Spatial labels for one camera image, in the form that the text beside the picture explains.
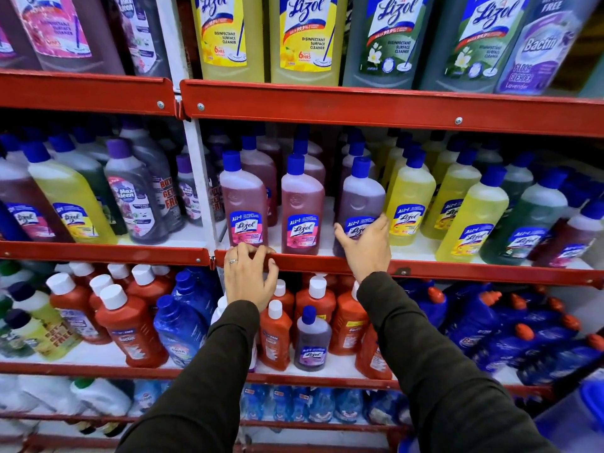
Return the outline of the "person's left hand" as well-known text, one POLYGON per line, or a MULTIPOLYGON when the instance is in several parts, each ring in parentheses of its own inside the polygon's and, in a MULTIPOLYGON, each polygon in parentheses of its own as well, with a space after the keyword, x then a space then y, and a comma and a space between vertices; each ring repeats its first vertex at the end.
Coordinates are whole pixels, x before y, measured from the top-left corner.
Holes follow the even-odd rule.
POLYGON ((238 243, 238 266, 224 274, 225 293, 228 303, 250 301, 263 312, 276 290, 277 281, 266 281, 267 259, 275 250, 261 245, 261 266, 246 266, 246 243, 238 243))

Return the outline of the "person's right hand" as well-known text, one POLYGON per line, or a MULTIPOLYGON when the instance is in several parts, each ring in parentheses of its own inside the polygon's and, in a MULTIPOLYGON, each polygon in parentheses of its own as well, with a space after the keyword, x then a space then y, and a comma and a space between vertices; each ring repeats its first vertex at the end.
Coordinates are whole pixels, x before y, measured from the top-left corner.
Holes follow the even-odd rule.
POLYGON ((387 272, 391 261, 389 220, 385 213, 370 224, 351 248, 343 248, 355 280, 362 284, 375 272, 387 272))

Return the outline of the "purple cleaner bottle blue cap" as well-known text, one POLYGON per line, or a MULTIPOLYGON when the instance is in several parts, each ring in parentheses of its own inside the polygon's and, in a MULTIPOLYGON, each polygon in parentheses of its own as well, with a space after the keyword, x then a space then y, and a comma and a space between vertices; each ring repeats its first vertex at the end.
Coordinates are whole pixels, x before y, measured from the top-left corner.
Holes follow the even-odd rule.
POLYGON ((352 240, 358 240, 366 228, 379 218, 385 203, 386 191, 379 182, 370 178, 371 167, 370 158, 354 158, 351 175, 343 182, 336 208, 335 222, 352 240))

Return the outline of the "person's left forearm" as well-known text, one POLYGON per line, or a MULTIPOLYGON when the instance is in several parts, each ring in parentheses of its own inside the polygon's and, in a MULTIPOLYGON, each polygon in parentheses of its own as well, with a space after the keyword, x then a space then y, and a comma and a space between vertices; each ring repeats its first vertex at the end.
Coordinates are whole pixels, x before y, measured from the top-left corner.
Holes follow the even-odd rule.
POLYGON ((115 453, 232 453, 259 326, 255 304, 229 304, 192 362, 123 434, 115 453))

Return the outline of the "person's right forearm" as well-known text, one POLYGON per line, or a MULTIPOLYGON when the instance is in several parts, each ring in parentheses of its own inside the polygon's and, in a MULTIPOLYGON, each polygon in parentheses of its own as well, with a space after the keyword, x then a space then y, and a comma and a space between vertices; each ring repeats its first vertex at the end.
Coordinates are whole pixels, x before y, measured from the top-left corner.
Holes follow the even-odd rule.
POLYGON ((389 274, 365 277, 358 300, 408 398, 421 453, 560 453, 389 274))

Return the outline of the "rows of pink cleaner bottles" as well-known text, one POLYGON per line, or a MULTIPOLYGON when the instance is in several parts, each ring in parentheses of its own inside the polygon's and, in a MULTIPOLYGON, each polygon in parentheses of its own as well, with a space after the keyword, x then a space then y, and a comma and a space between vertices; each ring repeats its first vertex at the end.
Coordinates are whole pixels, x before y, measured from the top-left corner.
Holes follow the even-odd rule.
POLYGON ((325 172, 308 153, 309 130, 308 124, 298 126, 279 188, 276 165, 258 149, 255 136, 242 136, 241 151, 222 152, 219 181, 231 245, 268 246, 269 229, 280 223, 284 254, 318 254, 325 172))

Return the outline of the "small grey bottle purple cap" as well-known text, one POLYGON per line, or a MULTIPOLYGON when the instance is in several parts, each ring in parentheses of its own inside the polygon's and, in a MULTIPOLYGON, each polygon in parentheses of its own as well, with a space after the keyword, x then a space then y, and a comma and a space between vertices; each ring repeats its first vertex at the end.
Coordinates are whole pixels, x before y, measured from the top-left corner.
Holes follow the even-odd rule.
POLYGON ((176 156, 177 185, 182 198, 187 220, 196 227, 203 227, 202 213, 194 181, 192 163, 188 153, 176 156))

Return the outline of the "row of purple bottles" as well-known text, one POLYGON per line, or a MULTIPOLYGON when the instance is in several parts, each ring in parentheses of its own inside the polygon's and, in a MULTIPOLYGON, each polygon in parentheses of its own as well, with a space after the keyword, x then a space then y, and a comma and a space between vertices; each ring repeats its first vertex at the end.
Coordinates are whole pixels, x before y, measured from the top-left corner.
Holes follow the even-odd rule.
POLYGON ((339 169, 339 181, 335 194, 336 204, 339 203, 339 200, 341 198, 345 179, 351 175, 351 169, 355 158, 368 158, 371 163, 368 176, 370 179, 378 179, 376 165, 371 158, 371 153, 366 148, 366 140, 360 129, 351 129, 348 136, 347 144, 345 145, 345 147, 342 148, 341 154, 343 155, 343 159, 341 162, 341 167, 339 169))

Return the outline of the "small purple cleaner bottle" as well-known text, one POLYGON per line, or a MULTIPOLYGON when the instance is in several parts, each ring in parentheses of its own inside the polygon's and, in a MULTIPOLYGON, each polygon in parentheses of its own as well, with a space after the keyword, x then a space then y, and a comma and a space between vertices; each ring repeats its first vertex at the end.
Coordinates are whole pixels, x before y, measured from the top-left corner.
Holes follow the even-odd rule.
POLYGON ((316 308, 307 305, 297 320, 294 365, 306 372, 324 368, 332 335, 329 323, 317 316, 316 308))

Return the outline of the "group of dark blue bottles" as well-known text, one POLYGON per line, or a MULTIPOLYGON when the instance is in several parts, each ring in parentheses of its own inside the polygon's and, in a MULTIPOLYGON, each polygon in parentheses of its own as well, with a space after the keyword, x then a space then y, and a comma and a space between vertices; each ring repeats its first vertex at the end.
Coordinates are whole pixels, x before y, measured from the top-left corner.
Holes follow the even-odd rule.
POLYGON ((171 293, 156 300, 154 327, 173 363, 185 368, 206 340, 222 288, 215 273, 200 266, 186 267, 175 281, 171 293))

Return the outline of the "grey cleaner bottle purple cap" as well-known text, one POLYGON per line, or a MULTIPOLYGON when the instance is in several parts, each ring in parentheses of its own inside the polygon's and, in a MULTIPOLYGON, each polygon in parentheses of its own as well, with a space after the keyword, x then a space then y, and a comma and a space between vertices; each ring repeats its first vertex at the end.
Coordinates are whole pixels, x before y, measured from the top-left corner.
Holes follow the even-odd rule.
POLYGON ((104 174, 132 242, 164 243, 169 231, 147 166, 134 156, 131 144, 125 139, 112 138, 106 146, 109 160, 104 174))
POLYGON ((168 231, 179 231, 184 226, 184 219, 167 155, 160 144, 152 139, 139 116, 122 115, 120 120, 120 137, 130 140, 134 156, 145 163, 152 176, 156 200, 168 231))

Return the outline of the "group of red white-capped bottles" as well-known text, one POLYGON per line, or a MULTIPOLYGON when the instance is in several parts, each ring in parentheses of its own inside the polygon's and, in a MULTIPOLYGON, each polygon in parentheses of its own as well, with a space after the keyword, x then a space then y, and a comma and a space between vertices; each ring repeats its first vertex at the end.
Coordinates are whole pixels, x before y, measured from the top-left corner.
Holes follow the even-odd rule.
MULTIPOLYGON (((84 295, 75 294, 74 300, 68 300, 66 306, 86 306, 87 310, 75 310, 76 319, 82 320, 85 327, 80 333, 82 343, 70 351, 64 358, 56 362, 42 362, 49 364, 73 365, 102 365, 102 366, 129 366, 133 368, 179 368, 170 359, 154 328, 153 317, 147 303, 142 298, 136 297, 111 283, 109 287, 109 307, 100 304, 94 310, 87 301, 84 304, 84 295), (92 327, 102 329, 109 343, 87 342, 84 333, 92 332, 92 327)), ((366 377, 355 367, 355 356, 338 356, 327 354, 326 365, 317 372, 306 372, 294 365, 294 352, 290 350, 289 364, 285 370, 275 370, 262 363, 258 355, 256 365, 251 373, 286 373, 301 375, 318 373, 319 376, 351 376, 353 378, 378 379, 375 376, 366 377)))

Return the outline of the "rows of yellow cleaner bottles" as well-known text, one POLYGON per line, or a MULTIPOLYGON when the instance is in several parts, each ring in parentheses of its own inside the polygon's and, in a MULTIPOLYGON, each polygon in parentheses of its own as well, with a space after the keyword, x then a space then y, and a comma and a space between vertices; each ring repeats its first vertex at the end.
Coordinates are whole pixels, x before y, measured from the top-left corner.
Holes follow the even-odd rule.
POLYGON ((427 152, 417 143, 402 148, 404 165, 392 170, 385 205, 391 246, 409 246, 422 233, 440 241, 436 261, 470 263, 478 255, 509 205, 501 187, 506 169, 495 164, 481 173, 473 165, 478 150, 463 139, 452 139, 447 152, 454 150, 457 159, 437 189, 423 167, 427 152))

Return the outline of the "row of light blue bottles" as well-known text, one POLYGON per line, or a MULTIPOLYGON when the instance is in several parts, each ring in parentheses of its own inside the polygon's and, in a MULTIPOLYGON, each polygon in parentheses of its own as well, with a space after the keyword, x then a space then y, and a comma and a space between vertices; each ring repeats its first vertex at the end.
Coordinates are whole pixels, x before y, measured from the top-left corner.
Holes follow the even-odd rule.
POLYGON ((360 388, 245 385, 240 419, 284 423, 411 425, 400 391, 360 388))

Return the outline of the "green cleaner bottle blue cap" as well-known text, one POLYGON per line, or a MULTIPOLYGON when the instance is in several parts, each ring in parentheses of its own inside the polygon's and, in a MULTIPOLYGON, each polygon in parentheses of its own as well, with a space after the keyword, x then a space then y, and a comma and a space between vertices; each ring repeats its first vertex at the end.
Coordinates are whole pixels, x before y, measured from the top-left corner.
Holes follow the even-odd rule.
POLYGON ((54 159, 85 178, 115 235, 126 235, 125 221, 112 194, 102 164, 78 151, 67 134, 51 135, 48 140, 55 152, 54 159))

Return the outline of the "yellow cleaner bottle blue cap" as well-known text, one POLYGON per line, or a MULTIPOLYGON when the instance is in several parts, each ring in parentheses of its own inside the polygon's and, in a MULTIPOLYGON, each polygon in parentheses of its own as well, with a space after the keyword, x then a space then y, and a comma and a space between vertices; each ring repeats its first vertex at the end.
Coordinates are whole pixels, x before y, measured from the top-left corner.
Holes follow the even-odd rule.
POLYGON ((41 142, 21 145, 28 171, 77 243, 117 244, 109 221, 86 179, 54 160, 41 142))

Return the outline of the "rows of green cleaner bottles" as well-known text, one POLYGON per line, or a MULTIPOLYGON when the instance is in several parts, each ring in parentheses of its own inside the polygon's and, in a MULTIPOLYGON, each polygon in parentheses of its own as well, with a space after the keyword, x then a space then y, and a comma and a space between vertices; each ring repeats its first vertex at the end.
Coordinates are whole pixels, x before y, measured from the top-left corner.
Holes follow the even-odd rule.
POLYGON ((561 187, 568 175, 564 167, 544 170, 497 224, 480 258, 490 265, 521 266, 565 211, 568 200, 561 187))

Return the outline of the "white bottle green cap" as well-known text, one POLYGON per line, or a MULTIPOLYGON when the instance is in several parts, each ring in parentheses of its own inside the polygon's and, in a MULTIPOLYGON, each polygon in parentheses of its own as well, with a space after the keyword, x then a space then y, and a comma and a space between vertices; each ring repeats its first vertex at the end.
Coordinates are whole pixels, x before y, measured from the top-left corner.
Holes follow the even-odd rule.
POLYGON ((75 378, 71 392, 81 401, 107 416, 124 417, 131 406, 131 398, 104 378, 75 378))

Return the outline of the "large green cleaner bottle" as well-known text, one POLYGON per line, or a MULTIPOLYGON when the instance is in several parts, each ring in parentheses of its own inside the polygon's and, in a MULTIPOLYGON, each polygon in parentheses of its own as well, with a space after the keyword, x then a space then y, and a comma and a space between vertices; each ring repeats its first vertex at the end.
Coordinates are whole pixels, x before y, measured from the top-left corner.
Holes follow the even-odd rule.
POLYGON ((431 20, 422 91, 494 93, 522 25, 538 0, 442 0, 431 20))
POLYGON ((411 90, 434 0, 353 0, 343 87, 411 90))

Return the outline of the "large yellow cleaner bottle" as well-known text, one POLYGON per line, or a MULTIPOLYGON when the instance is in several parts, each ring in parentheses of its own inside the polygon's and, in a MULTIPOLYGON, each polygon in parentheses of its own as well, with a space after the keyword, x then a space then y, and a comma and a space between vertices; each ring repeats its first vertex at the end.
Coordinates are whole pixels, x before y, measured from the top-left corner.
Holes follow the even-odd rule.
POLYGON ((265 82, 262 0, 191 0, 202 78, 265 82))
POLYGON ((348 0, 269 0, 271 83, 338 86, 348 0))

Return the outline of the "pile of blue orange-capped bottles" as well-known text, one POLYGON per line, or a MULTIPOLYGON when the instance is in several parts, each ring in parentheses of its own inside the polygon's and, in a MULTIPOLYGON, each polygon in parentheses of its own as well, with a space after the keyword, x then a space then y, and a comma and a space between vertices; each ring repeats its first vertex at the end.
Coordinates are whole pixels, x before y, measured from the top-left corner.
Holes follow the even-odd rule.
POLYGON ((604 359, 604 337, 582 332, 582 323, 547 289, 532 285, 501 291, 491 282, 434 280, 397 283, 430 323, 478 368, 516 371, 525 386, 551 385, 604 359))

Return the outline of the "group of yellow dark-capped bottles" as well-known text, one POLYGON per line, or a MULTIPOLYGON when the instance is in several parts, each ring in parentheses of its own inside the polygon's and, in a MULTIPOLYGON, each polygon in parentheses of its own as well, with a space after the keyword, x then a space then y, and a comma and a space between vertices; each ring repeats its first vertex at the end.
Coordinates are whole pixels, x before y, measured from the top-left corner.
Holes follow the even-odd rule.
POLYGON ((0 294, 7 294, 12 302, 4 322, 43 360, 56 362, 82 343, 50 304, 40 279, 17 261, 0 261, 0 294))

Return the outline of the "pink cleaner bottle blue cap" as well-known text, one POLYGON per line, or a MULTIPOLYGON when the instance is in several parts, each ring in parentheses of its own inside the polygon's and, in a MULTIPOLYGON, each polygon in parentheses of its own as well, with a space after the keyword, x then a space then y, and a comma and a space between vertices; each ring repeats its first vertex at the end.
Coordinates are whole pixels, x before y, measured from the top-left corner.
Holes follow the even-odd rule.
POLYGON ((533 267, 566 268, 580 258, 604 231, 604 199, 590 200, 554 232, 554 238, 533 267))
POLYGON ((27 237, 39 243, 74 243, 74 239, 27 168, 0 157, 0 202, 27 237))

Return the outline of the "large grey cleaner bottle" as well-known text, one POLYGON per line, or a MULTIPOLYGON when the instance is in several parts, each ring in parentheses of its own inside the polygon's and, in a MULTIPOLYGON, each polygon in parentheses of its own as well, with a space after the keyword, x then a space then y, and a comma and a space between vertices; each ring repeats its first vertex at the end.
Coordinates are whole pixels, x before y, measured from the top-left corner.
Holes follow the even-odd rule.
POLYGON ((136 76, 171 78, 156 0, 111 0, 136 76))

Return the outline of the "large lavender floor cleaner bottle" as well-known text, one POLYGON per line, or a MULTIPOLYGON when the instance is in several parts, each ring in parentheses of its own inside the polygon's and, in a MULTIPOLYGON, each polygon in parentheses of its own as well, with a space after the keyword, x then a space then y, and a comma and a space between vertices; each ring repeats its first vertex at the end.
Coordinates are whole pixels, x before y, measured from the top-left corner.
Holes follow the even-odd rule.
POLYGON ((600 0, 535 0, 494 92, 535 97, 552 83, 600 0))

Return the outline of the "large pink label cleaner bottle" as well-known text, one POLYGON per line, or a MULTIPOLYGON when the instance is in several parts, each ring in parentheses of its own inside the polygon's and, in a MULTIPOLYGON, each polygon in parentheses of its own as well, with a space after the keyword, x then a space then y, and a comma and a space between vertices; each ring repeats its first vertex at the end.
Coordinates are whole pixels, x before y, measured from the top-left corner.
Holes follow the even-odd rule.
POLYGON ((102 0, 10 0, 47 72, 125 75, 102 0))
POLYGON ((0 0, 0 69, 42 70, 10 0, 0 0))

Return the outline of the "blue plastic container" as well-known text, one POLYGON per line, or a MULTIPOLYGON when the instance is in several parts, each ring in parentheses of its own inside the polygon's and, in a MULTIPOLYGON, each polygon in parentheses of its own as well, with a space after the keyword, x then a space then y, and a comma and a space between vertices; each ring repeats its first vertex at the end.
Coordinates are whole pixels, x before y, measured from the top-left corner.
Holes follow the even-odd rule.
POLYGON ((604 453, 604 380, 585 380, 534 422, 561 453, 604 453))

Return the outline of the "white shelf upright post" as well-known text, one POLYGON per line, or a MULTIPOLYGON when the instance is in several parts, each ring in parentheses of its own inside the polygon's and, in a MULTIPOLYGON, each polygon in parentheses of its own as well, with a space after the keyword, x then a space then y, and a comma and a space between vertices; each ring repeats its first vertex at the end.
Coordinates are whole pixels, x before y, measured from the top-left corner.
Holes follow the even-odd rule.
POLYGON ((196 58, 198 47, 194 39, 191 0, 155 1, 175 94, 176 118, 183 122, 198 192, 199 212, 202 219, 202 227, 199 230, 202 231, 204 246, 212 260, 215 257, 217 244, 224 233, 224 222, 216 221, 213 198, 208 194, 212 184, 208 176, 200 124, 185 109, 184 81, 201 75, 199 60, 196 58))

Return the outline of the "red metal shelf rail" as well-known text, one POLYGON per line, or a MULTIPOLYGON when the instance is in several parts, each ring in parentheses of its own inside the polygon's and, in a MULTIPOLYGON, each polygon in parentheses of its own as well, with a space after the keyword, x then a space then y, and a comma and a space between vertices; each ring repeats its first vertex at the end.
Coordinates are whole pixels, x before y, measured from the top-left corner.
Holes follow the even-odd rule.
POLYGON ((183 80, 176 115, 604 138, 604 100, 183 80))
MULTIPOLYGON (((45 413, 31 413, 31 412, 10 412, 0 411, 0 419, 12 419, 12 420, 38 420, 38 421, 61 421, 61 422, 116 422, 116 423, 128 423, 132 424, 138 420, 137 417, 129 416, 87 416, 85 414, 45 414, 45 413)), ((387 433, 387 432, 400 432, 410 433, 412 432, 411 425, 372 425, 365 420, 356 422, 353 424, 341 423, 338 420, 332 420, 328 423, 314 423, 314 422, 286 422, 276 421, 273 419, 267 420, 247 420, 242 419, 239 421, 240 426, 244 427, 266 427, 266 428, 278 428, 278 429, 305 429, 305 430, 319 430, 319 431, 350 431, 350 432, 368 432, 368 433, 387 433)))
POLYGON ((167 78, 0 69, 0 107, 182 116, 167 78))
MULTIPOLYGON (((279 253, 270 254, 268 257, 273 258, 282 271, 319 272, 337 275, 352 274, 344 258, 279 253)), ((438 261, 393 259, 389 263, 388 273, 399 278, 582 286, 604 289, 604 271, 584 268, 501 266, 483 263, 441 263, 438 261)))
POLYGON ((205 248, 126 244, 0 241, 0 259, 215 267, 205 248))
MULTIPOLYGON (((49 363, 0 362, 0 374, 31 374, 47 376, 66 376, 108 379, 153 379, 173 380, 182 372, 179 368, 133 368, 129 366, 73 365, 49 363)), ((319 376, 318 373, 301 375, 286 373, 249 373, 246 381, 263 385, 290 385, 308 387, 360 388, 360 389, 399 389, 396 380, 378 380, 351 376, 319 376)), ((542 397, 555 400, 555 394, 548 386, 523 386, 503 383, 512 396, 542 397)))

